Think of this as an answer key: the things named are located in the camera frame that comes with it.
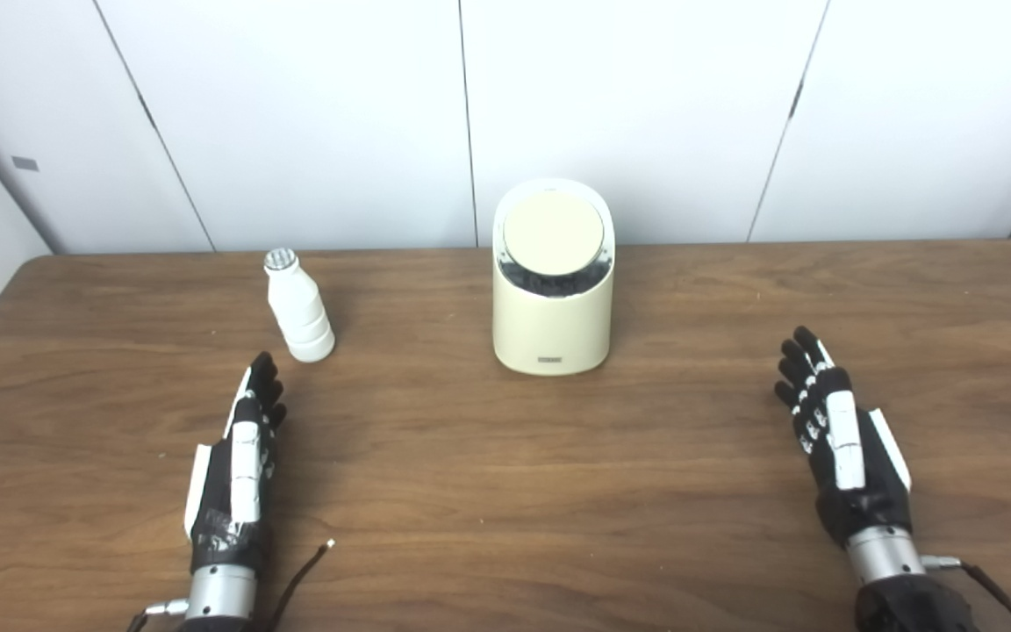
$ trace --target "bottle cap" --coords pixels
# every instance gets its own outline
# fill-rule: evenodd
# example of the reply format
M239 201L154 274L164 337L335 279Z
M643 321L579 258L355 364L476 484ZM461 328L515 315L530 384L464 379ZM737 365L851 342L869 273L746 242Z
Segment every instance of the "bottle cap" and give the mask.
M292 249L275 249L264 256L264 268L269 272L291 268L296 263L298 263L298 257L294 255Z

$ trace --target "container lid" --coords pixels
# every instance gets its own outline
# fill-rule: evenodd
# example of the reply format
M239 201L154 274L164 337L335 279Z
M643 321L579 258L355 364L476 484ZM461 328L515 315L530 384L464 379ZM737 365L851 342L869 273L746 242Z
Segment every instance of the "container lid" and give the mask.
M603 219L592 205L562 191L541 191L510 209L502 227L514 261L538 275L570 275L592 263Z

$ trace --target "wooden table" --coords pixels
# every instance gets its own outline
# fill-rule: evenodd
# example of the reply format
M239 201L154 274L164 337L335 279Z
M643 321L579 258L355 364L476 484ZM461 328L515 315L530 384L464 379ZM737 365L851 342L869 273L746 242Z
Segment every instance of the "wooden table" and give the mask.
M489 253L311 253L338 335L294 363L261 255L58 256L0 298L0 629L185 596L186 484L260 349L291 409L263 612L281 630L853 629L846 556L771 395L800 323L882 405L922 552L1011 593L1011 241L621 248L613 351L496 362ZM1011 629L947 575L983 632Z

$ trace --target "wire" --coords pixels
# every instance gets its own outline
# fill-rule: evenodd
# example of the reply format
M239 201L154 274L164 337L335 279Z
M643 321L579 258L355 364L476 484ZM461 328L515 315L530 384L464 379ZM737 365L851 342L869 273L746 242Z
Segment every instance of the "wire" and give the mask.
M970 578L982 584L983 589L986 589L991 596L994 596L996 601L1001 602L1002 607L1006 608L1008 614L1011 615L1011 600L1008 599L1006 592L1002 591L1000 585L990 579L990 575L987 575L986 571L982 570L978 565L962 562L961 570L967 571L967 575Z
M288 582L288 588L283 590L283 594L280 596L280 603L276 605L276 612L272 613L272 617L268 620L268 627L264 628L264 632L276 632L276 625L280 624L280 617L283 616L283 611L288 609L288 602L291 601L291 597L298 588L298 583L302 582L302 578L306 576L309 569L312 569L314 564L317 564L317 560L323 559L323 555L326 555L326 552L330 551L330 547L334 547L334 540L327 540L326 544L317 548L314 555L306 560L306 563L302 564L296 575L292 576L291 581Z
M146 625L148 625L148 613L141 612L140 615L135 616L135 619L131 620L127 632L140 632L140 629L146 628Z

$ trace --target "robotic hand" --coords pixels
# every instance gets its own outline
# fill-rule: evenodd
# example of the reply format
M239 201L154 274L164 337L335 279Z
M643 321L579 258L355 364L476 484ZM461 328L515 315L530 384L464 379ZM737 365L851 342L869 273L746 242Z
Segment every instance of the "robotic hand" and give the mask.
M182 632L250 628L256 579L270 552L264 504L276 471L276 429L286 417L277 372L272 356L261 353L245 371L222 439L211 447L197 445L185 505L193 548L189 599L148 607L129 631L157 615L185 616Z
M774 392L818 484L822 527L860 579L860 632L976 632L970 605L927 576L911 540L911 475L880 410L857 408L853 384L806 328L783 342Z

